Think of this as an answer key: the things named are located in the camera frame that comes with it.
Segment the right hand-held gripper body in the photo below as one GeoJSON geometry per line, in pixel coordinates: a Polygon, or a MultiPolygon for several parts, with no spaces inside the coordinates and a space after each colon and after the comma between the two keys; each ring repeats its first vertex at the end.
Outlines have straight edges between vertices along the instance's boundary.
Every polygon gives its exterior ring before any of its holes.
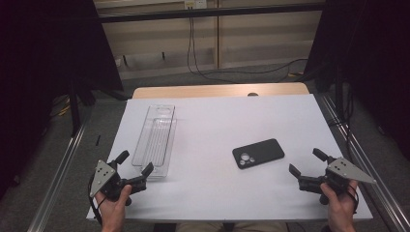
{"type": "MultiPolygon", "coordinates": [[[[320,195],[319,202],[328,205],[329,199],[323,193],[321,185],[326,183],[337,195],[348,193],[351,180],[368,184],[376,184],[377,181],[366,174],[363,170],[345,158],[334,159],[329,157],[325,174],[319,177],[303,176],[298,179],[299,190],[313,192],[320,195]]],[[[355,205],[359,204],[358,193],[354,196],[355,205]]]]}

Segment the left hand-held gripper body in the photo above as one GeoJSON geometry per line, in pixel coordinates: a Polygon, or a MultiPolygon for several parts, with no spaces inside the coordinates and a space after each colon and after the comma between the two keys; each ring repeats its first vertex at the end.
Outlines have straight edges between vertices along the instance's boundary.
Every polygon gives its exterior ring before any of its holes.
{"type": "Polygon", "coordinates": [[[123,179],[117,172],[118,166],[113,161],[106,163],[98,161],[94,178],[91,181],[89,196],[93,198],[99,191],[110,201],[117,201],[124,186],[132,187],[131,194],[141,192],[146,189],[147,178],[141,174],[135,178],[123,179]]]}

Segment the clear plastic tray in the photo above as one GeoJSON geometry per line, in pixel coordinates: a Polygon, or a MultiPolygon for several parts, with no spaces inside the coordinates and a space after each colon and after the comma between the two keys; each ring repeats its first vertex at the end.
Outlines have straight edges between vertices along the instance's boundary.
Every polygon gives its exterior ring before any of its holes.
{"type": "Polygon", "coordinates": [[[176,126],[174,105],[149,106],[132,159],[137,171],[152,163],[151,179],[167,176],[176,126]]]}

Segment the person's left hand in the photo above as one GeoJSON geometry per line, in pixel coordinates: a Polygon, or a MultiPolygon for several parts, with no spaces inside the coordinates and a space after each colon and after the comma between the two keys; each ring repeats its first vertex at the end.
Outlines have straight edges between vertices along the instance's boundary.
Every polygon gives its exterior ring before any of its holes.
{"type": "Polygon", "coordinates": [[[115,202],[106,200],[105,195],[100,191],[95,195],[100,205],[102,232],[122,232],[125,223],[126,202],[131,191],[132,187],[130,185],[124,186],[119,199],[115,202]]]}

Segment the person's right hand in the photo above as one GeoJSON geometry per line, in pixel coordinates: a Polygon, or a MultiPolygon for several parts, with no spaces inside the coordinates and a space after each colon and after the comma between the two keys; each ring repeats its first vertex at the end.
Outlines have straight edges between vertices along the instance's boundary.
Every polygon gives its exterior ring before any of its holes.
{"type": "Polygon", "coordinates": [[[358,182],[351,180],[348,193],[337,195],[326,183],[320,187],[329,199],[328,225],[332,232],[356,232],[353,215],[355,212],[355,192],[358,182]]]}

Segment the white table cover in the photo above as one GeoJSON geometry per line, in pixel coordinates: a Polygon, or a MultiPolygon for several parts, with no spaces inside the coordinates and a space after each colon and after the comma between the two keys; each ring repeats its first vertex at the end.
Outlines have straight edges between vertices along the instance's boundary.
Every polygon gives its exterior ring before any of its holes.
{"type": "Polygon", "coordinates": [[[139,221],[321,220],[326,206],[301,191],[289,171],[320,176],[318,148],[340,149],[312,95],[168,99],[176,131],[168,174],[132,196],[128,218],[139,221]],[[235,148],[274,138],[282,159],[238,168],[235,148]]]}

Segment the black stand leg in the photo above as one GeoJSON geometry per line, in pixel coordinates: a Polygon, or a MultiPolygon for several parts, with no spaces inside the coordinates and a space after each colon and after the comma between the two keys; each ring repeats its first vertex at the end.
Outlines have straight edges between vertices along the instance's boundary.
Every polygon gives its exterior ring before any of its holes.
{"type": "Polygon", "coordinates": [[[72,123],[73,123],[72,136],[75,136],[80,129],[81,121],[80,121],[80,115],[78,111],[78,102],[77,102],[77,94],[75,90],[75,83],[73,79],[70,80],[69,99],[70,99],[70,109],[72,112],[72,123]]]}

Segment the wooden table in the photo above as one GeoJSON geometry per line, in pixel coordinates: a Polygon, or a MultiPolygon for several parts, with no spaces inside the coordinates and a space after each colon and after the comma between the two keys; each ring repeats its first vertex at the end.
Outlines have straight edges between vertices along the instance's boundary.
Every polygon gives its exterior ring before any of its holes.
{"type": "Polygon", "coordinates": [[[134,99],[210,98],[276,95],[308,95],[304,83],[251,83],[194,86],[140,87],[134,90],[134,99]]]}

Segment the black curtain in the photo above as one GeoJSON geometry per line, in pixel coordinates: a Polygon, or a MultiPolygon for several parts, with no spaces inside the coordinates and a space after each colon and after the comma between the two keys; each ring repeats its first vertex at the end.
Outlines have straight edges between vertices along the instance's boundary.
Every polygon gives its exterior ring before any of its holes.
{"type": "Polygon", "coordinates": [[[121,91],[94,0],[0,0],[0,198],[38,147],[55,98],[121,91]]]}
{"type": "Polygon", "coordinates": [[[410,160],[410,0],[325,0],[305,72],[337,69],[410,160]]]}

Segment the black horizontal bar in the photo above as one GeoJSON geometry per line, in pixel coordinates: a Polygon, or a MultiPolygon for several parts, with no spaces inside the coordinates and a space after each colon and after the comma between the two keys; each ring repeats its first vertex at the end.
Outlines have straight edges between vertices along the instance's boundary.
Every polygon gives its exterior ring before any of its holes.
{"type": "Polygon", "coordinates": [[[321,3],[302,3],[256,7],[236,7],[236,8],[213,8],[200,10],[181,10],[153,13],[127,13],[127,14],[101,14],[98,17],[100,23],[116,23],[129,21],[149,21],[163,19],[181,19],[196,17],[213,17],[229,15],[263,15],[322,11],[326,4],[321,3]]]}

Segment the aluminium rail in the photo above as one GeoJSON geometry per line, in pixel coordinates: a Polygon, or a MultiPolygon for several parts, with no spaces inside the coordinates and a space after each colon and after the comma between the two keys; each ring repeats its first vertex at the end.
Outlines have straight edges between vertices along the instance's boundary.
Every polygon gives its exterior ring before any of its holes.
{"type": "Polygon", "coordinates": [[[351,131],[350,126],[343,122],[337,115],[336,104],[329,96],[322,97],[322,102],[326,106],[327,112],[332,116],[331,122],[336,124],[338,133],[344,139],[344,147],[347,151],[346,156],[375,179],[376,184],[371,188],[377,195],[377,199],[383,208],[383,210],[379,212],[379,215],[383,212],[388,215],[388,217],[385,218],[386,226],[389,230],[392,230],[392,227],[388,224],[390,221],[397,232],[410,232],[410,217],[405,214],[403,208],[388,189],[381,174],[376,170],[355,134],[351,131]]]}
{"type": "Polygon", "coordinates": [[[35,213],[27,232],[44,232],[50,214],[57,202],[58,195],[69,172],[73,157],[81,142],[84,131],[85,126],[82,125],[71,138],[65,154],[46,192],[46,195],[35,213]]]}

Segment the white wall socket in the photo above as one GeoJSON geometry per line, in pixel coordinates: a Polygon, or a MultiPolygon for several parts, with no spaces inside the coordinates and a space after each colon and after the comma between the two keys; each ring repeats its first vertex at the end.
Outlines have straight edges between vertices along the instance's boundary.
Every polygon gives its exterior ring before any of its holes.
{"type": "Polygon", "coordinates": [[[206,9],[207,1],[206,0],[185,0],[184,5],[185,5],[186,10],[206,9]]]}

